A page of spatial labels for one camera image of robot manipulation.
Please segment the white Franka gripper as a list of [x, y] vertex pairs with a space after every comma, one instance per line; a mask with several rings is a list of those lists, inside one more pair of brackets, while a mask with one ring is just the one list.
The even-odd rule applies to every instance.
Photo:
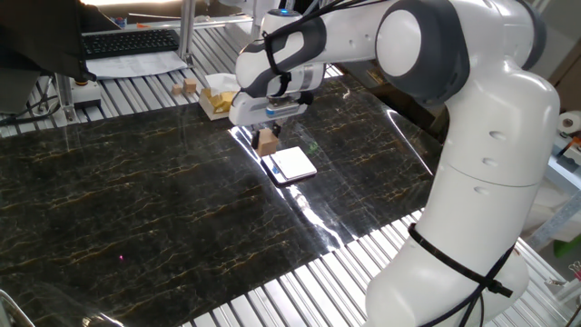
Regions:
[[[231, 104], [229, 119], [235, 125], [253, 125], [269, 121], [280, 120], [294, 115], [303, 114], [309, 104], [301, 97], [307, 96], [307, 100], [312, 99], [310, 92], [292, 93], [283, 97], [251, 97], [245, 92], [238, 92]], [[271, 128], [272, 134], [279, 137], [281, 126], [274, 124]], [[259, 147], [260, 131], [251, 132], [251, 147]]]

